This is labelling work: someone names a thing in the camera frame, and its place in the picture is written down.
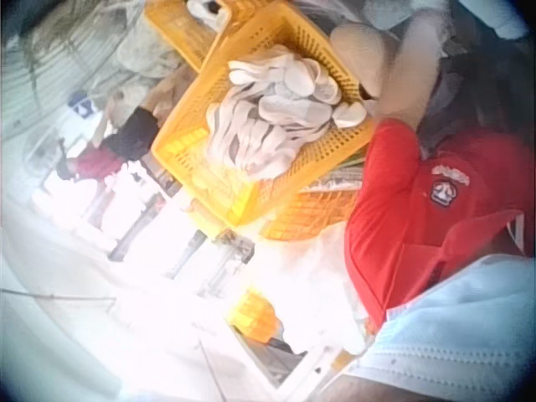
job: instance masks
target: red shirt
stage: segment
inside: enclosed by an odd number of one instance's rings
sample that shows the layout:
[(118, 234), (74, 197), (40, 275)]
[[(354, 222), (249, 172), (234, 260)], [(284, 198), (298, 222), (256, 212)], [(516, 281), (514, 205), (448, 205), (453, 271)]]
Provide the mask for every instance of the red shirt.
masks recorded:
[(345, 258), (377, 327), (388, 309), (461, 269), (520, 214), (533, 255), (533, 155), (510, 136), (460, 133), (423, 161), (415, 132), (387, 120), (368, 149)]
[(98, 148), (89, 145), (75, 158), (75, 170), (80, 179), (104, 180), (119, 172), (124, 162), (124, 158), (117, 156), (106, 145)]

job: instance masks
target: white face mask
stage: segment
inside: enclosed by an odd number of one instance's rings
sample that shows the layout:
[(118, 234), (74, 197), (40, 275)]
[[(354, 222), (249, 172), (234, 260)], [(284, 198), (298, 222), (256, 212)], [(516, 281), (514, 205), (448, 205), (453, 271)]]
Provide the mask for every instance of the white face mask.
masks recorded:
[(345, 374), (440, 399), (501, 399), (536, 347), (534, 271), (534, 260), (483, 257), (390, 310)]

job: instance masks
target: red clothing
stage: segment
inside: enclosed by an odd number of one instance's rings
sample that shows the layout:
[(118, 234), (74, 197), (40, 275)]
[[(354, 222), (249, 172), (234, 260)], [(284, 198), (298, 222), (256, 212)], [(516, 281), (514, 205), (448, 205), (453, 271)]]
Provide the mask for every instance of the red clothing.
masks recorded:
[(520, 214), (533, 255), (533, 155), (510, 136), (460, 133), (422, 161), (415, 132), (387, 120), (368, 149), (345, 257), (377, 327), (388, 309), (461, 269)]
[(121, 170), (125, 159), (117, 156), (106, 145), (95, 148), (89, 145), (75, 158), (75, 171), (80, 179), (104, 180)]

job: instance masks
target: shirt logo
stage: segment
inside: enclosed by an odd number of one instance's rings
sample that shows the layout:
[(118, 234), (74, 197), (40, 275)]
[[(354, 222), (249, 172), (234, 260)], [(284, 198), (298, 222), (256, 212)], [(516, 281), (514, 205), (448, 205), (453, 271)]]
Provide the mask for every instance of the shirt logo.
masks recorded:
[(442, 207), (448, 207), (458, 195), (456, 186), (447, 180), (439, 180), (432, 185), (432, 201)]
[(452, 180), (461, 184), (465, 184), (466, 186), (468, 186), (471, 182), (469, 176), (467, 176), (464, 172), (460, 172), (458, 169), (453, 169), (451, 167), (443, 165), (435, 166), (432, 169), (432, 174), (440, 174), (441, 176), (451, 178)]

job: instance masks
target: face mask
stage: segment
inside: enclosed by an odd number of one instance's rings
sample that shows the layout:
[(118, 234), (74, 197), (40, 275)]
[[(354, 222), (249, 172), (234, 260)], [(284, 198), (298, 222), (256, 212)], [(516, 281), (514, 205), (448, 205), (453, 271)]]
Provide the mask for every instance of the face mask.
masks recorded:
[(447, 400), (500, 400), (534, 344), (534, 260), (489, 255), (388, 312), (345, 374)]

